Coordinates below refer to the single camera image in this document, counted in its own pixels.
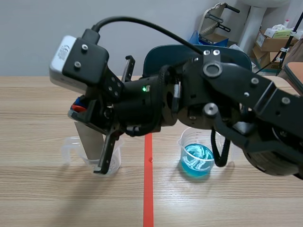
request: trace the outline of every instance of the chair backrest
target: chair backrest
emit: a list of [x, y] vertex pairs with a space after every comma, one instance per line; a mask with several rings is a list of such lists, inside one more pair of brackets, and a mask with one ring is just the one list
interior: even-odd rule
[[[235, 63], [248, 70], [251, 70], [250, 58], [244, 52], [218, 46], [195, 46], [202, 51], [219, 50], [221, 52], [222, 62]], [[165, 45], [155, 47], [148, 52], [145, 58], [143, 77], [148, 77], [149, 75], [158, 72], [164, 65], [175, 65], [193, 57], [199, 57], [199, 54], [195, 53], [184, 45]]]

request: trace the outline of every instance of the red tape line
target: red tape line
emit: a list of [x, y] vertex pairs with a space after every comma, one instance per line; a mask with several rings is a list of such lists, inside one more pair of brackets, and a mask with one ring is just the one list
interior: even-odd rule
[[152, 134], [144, 141], [143, 227], [153, 227]]

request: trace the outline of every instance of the red component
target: red component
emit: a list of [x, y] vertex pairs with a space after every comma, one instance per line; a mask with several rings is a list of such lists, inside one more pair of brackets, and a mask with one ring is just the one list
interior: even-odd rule
[[78, 113], [86, 111], [86, 108], [84, 108], [83, 106], [79, 106], [79, 105], [72, 105], [71, 108]]

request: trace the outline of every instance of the tripod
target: tripod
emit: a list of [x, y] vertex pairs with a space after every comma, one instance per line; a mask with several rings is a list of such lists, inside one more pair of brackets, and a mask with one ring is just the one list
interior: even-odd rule
[[297, 22], [297, 24], [295, 25], [294, 27], [294, 30], [292, 31], [286, 45], [284, 48], [281, 48], [280, 51], [278, 52], [278, 54], [274, 57], [274, 59], [268, 63], [266, 66], [264, 66], [263, 68], [261, 68], [258, 72], [256, 72], [256, 74], [258, 74], [259, 72], [261, 72], [263, 69], [265, 69], [267, 66], [271, 65], [272, 63], [274, 63], [276, 60], [279, 60], [280, 63], [279, 63], [279, 66], [278, 66], [278, 69], [277, 69], [277, 72], [276, 72], [276, 76], [279, 74], [279, 72], [282, 70], [282, 66], [283, 66], [283, 62], [285, 60], [285, 57], [286, 57], [286, 53], [288, 52], [289, 50], [289, 47], [290, 47], [290, 43], [292, 42], [293, 38], [294, 38], [294, 34], [297, 32], [297, 29], [298, 27], [300, 26], [301, 22], [302, 22], [302, 19], [303, 19], [303, 12]]

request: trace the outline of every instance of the blue liquid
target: blue liquid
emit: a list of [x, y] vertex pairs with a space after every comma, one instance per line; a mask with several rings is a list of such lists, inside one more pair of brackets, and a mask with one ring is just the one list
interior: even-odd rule
[[[213, 159], [214, 155], [210, 149], [201, 144], [189, 144], [185, 147], [189, 154], [201, 159]], [[182, 151], [181, 164], [187, 173], [193, 176], [204, 176], [214, 166], [214, 161], [197, 160]]]

